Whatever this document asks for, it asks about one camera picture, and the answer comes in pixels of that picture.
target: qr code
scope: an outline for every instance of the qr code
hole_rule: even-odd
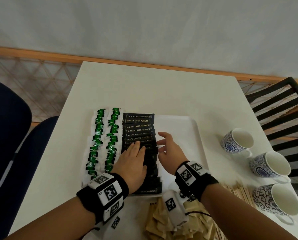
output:
[[[115,221],[112,223],[111,227],[112,227],[113,229],[116,229],[116,227],[117,227],[119,221],[120,221],[120,218],[119,218],[119,216],[117,216],[116,219],[115,219]]]
[[[168,211],[171,211],[174,208],[176,208],[176,205],[175,205],[175,202],[174,202],[173,198],[170,198],[166,201],[166,206],[167,206]]]
[[[197,163],[192,164],[191,167],[193,167],[196,171],[199,171],[200,169],[202,169],[202,167]]]
[[[192,174],[188,171],[188,169],[184,170],[180,175],[186,182],[192,177]]]
[[[110,185],[104,190],[104,194],[107,196],[108,200],[111,200],[113,197],[117,195],[117,191],[114,188],[114,185]]]
[[[94,181],[98,184],[102,184],[106,180],[108,180],[108,178],[106,176],[101,175],[100,177],[97,177]]]
[[[112,216],[119,209],[119,201],[110,208],[110,215]]]

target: black wristband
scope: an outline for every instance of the black wristband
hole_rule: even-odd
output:
[[[123,199],[129,194],[124,179],[116,173],[104,173],[91,180],[77,192],[83,207],[95,214],[96,224],[106,223],[123,207]]]
[[[195,161],[185,161],[180,164],[175,176],[175,182],[182,194],[187,197],[194,195],[199,201],[208,185],[219,183],[208,170]]]

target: chair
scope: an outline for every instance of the chair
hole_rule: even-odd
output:
[[[0,83],[0,179],[31,125],[29,106]]]
[[[0,188],[0,239],[7,237],[11,229],[58,117],[51,117],[37,125],[15,156]]]
[[[288,77],[285,80],[280,81],[268,88],[265,88],[261,91],[258,91],[258,92],[255,92],[255,93],[252,93],[249,95],[246,95],[248,102],[252,103],[257,98],[265,96],[265,95],[272,93],[274,91],[278,91],[279,89],[284,88],[286,86],[290,86],[290,88],[277,94],[276,96],[270,98],[269,100],[267,100],[267,101],[263,102],[262,104],[259,104],[253,108],[254,113],[256,113],[264,108],[267,108],[270,105],[273,105],[275,103],[278,103],[281,100],[286,99],[287,97],[289,97],[291,95],[297,94],[297,97],[295,97],[294,99],[292,99],[288,102],[285,102],[285,103],[283,103],[273,109],[270,109],[269,111],[264,112],[257,116],[257,119],[259,121],[262,121],[262,120],[267,119],[273,115],[282,113],[280,116],[278,116],[274,120],[261,125],[261,127],[264,131],[269,130],[269,129],[274,128],[279,125],[283,125],[285,123],[287,123],[286,125],[289,126],[285,129],[281,129],[279,131],[276,131],[274,133],[267,135],[267,138],[269,141],[272,141],[272,140],[275,140],[275,139],[278,139],[281,137],[285,137],[287,135],[291,135],[294,133],[298,133],[298,124],[292,125],[292,121],[295,119],[298,119],[298,84],[292,77]],[[291,149],[294,147],[298,147],[298,138],[295,138],[293,140],[286,141],[286,142],[272,146],[273,150],[275,150],[275,151]],[[285,156],[285,158],[289,162],[296,162],[296,161],[298,161],[298,153],[287,155],[287,156]],[[292,169],[289,177],[298,177],[298,169]]]

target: person's right hand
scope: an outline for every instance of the person's right hand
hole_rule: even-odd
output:
[[[158,149],[159,161],[168,173],[175,175],[179,165],[188,159],[179,145],[173,141],[172,135],[167,132],[158,132],[158,135],[165,138],[157,141],[157,145],[165,145]]]

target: black cable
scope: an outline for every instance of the black cable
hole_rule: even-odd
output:
[[[191,214],[191,213],[200,213],[200,214],[203,214],[203,215],[212,217],[212,216],[210,216],[209,214],[207,214],[207,213],[203,213],[203,212],[200,212],[200,211],[190,211],[190,212],[187,212],[185,215],[187,216],[188,214]]]

